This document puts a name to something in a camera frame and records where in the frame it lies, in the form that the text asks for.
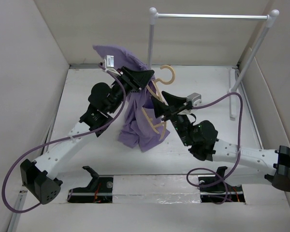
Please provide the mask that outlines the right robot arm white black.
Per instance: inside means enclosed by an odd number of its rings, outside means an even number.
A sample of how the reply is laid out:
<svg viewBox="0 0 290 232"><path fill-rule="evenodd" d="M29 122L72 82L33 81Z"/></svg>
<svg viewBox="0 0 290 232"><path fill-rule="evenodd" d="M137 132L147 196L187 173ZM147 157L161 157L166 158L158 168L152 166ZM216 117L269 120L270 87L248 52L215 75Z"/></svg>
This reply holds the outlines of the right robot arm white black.
<svg viewBox="0 0 290 232"><path fill-rule="evenodd" d="M218 175L202 183L201 189L215 186L225 190L230 185L270 184L278 190L290 192L289 147L253 149L225 142L218 138L218 131L210 121L190 122L191 110L201 109L200 94L192 93L183 98L163 91L162 95L166 102L151 98L155 117L172 123L183 145L189 147L188 151L196 159L234 164L228 173L225 167L219 167Z"/></svg>

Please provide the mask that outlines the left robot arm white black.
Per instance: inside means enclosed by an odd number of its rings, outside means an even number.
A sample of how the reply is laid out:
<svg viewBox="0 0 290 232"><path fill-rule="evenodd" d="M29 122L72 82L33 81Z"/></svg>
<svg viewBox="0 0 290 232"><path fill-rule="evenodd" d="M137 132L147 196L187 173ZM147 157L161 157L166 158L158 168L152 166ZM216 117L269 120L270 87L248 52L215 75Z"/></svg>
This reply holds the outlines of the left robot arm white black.
<svg viewBox="0 0 290 232"><path fill-rule="evenodd" d="M153 70L133 71L125 66L117 69L115 81L109 86L95 84L88 97L87 111L80 117L66 141L55 144L48 153L34 161L20 164L23 185L40 204L48 204L60 193L62 180L57 178L62 167L82 149L93 136L99 137L110 125L114 113L125 102L125 97L146 88Z"/></svg>

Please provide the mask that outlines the purple t shirt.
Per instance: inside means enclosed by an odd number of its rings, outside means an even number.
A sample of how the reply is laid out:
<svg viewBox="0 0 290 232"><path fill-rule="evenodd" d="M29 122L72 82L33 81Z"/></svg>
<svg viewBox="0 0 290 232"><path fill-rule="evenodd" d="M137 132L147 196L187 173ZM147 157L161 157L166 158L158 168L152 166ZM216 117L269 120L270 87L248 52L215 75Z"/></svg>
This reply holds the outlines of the purple t shirt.
<svg viewBox="0 0 290 232"><path fill-rule="evenodd" d="M133 71L144 71L148 67L136 55L124 47L117 45L93 45L93 49L101 58L106 55L114 56L116 69L123 66ZM118 141L127 147L140 147L142 152L158 146L169 136L170 131L164 125L159 125L155 132L152 126L161 123L155 117L151 93L144 89L139 93L130 93L127 96L128 107L124 115L124 124L118 136Z"/></svg>

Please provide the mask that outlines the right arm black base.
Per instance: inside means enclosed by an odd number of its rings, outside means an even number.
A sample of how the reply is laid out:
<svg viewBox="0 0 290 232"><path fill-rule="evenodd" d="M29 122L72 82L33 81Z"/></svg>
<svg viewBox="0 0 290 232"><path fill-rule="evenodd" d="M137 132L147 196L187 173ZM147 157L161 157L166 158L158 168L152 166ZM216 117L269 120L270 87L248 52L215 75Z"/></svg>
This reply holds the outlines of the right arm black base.
<svg viewBox="0 0 290 232"><path fill-rule="evenodd" d="M215 174L204 174L198 175L198 180L194 181L195 185L208 185L212 184L215 181L218 181L219 178ZM244 191L242 186L231 186L226 183L228 196L225 203L245 203ZM200 201L201 203L214 203L221 204L225 198L226 188L222 182L217 185L204 188L198 187L200 190Z"/></svg>

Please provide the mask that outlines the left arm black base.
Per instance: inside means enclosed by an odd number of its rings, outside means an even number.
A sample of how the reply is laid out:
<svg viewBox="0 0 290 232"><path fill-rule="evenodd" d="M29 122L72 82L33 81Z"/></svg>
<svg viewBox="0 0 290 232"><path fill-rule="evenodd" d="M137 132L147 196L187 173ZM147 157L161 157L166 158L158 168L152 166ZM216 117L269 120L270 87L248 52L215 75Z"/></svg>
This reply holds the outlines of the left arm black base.
<svg viewBox="0 0 290 232"><path fill-rule="evenodd" d="M113 175L99 175L89 166L83 166L89 172L91 180L85 187L69 190L69 203L112 203L113 202Z"/></svg>

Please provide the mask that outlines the wooden clothes hanger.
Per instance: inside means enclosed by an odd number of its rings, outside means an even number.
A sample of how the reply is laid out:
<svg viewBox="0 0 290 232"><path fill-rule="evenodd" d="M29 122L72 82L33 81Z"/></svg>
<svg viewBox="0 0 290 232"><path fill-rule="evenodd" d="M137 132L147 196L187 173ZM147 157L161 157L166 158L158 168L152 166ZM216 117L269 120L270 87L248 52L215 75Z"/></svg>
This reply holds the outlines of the wooden clothes hanger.
<svg viewBox="0 0 290 232"><path fill-rule="evenodd" d="M160 78L157 78L155 80L151 80L150 83L153 84L155 91L152 90L152 88L149 86L149 84L146 86L146 88L149 91L149 93L155 99L157 99L159 102L164 102L163 101L163 98L162 98L162 94L161 94L159 88L157 87L157 82L160 82L163 85L170 85L170 84L172 84L175 81L175 71L174 71L174 69L170 65L161 65L160 66L160 69L161 70L162 69L168 69L171 72L171 74L172 74L171 79L169 81L164 81L164 80L162 80ZM147 112L145 111L145 108L143 108L143 107L142 107L142 112L143 112L143 115L145 116L145 118L147 119L147 121L148 121L151 129L156 134L159 134L160 135L159 141L161 141L164 138L164 136L165 136L165 133L166 133L166 124L167 123L165 121L163 121L163 122L161 122L159 124L154 125L152 123L153 118L151 118L151 117L148 116Z"/></svg>

